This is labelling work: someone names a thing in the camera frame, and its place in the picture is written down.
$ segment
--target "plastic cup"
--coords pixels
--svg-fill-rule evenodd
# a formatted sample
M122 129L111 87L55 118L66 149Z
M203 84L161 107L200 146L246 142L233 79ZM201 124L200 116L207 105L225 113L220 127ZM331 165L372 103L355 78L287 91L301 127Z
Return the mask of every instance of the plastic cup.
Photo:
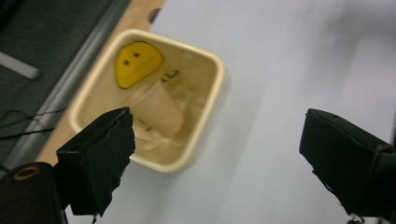
M183 111L178 107L160 80L142 83L127 99L132 114L165 137L181 129Z

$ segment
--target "white table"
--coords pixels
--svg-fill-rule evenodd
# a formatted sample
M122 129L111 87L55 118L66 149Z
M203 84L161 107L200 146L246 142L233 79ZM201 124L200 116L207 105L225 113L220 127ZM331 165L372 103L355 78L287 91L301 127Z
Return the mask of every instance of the white table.
M223 101L191 168L131 163L98 223L346 223L299 154L304 113L326 110L391 140L395 12L391 0L168 0L151 32L218 54Z

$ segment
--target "black cable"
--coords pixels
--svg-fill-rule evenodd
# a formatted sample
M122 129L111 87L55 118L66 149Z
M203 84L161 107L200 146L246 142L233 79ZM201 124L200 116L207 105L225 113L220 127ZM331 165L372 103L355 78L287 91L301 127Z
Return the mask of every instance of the black cable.
M62 112L62 111L65 111L65 108L61 108L61 109L58 109L58 110L54 110L54 111L50 111L50 112L45 112L45 113L41 113L41 114L36 114L36 115L31 115L31 116L29 116L29 115L25 114L24 112L22 112L22 111L20 111L20 110L10 110L10 111L8 111L7 113L5 113L3 116L1 116L1 117L0 117L0 120L2 120L3 118L5 118L6 116L8 116L8 115L11 114L11 113L19 113L19 114L21 114L24 118L23 118L23 119L18 119L18 120L15 120L15 121L11 121L10 123L1 125L1 126L0 126L0 129L6 128L6 127L9 127L9 126L12 126L12 125L21 123L21 122L24 122L24 121L26 121L26 120L35 120L35 117L36 117L36 116L43 116L43 115L47 115L47 114L55 114L55 113L59 113L59 112Z
M31 133L47 133L47 132L51 132L51 131L53 131L53 128L42 129L42 130L39 130L39 131L31 131L31 132L26 132L26 133L15 133L15 134L12 134L12 135L0 136L0 140L7 140L7 139L10 139L10 138L21 137L23 135L31 134Z

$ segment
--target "plastic container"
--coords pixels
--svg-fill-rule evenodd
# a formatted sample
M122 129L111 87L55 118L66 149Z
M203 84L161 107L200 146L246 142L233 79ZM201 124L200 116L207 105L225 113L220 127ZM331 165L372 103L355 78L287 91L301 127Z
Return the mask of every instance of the plastic container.
M81 87L71 105L69 123L78 133L101 114L131 106L135 89L124 90L116 84L114 62L120 48L135 41L147 42L162 53L163 65L151 76L161 81L184 118L180 131L165 137L133 113L136 150L130 159L152 170L171 173L191 161L219 96L224 67L210 52L139 30L121 33Z

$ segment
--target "smiley face sticker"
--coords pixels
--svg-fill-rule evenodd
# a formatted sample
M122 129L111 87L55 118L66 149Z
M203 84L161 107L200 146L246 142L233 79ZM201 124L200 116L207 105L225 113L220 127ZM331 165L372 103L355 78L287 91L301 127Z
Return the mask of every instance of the smiley face sticker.
M123 46L115 61L115 79L122 89L128 89L157 71L163 55L152 45L136 41Z

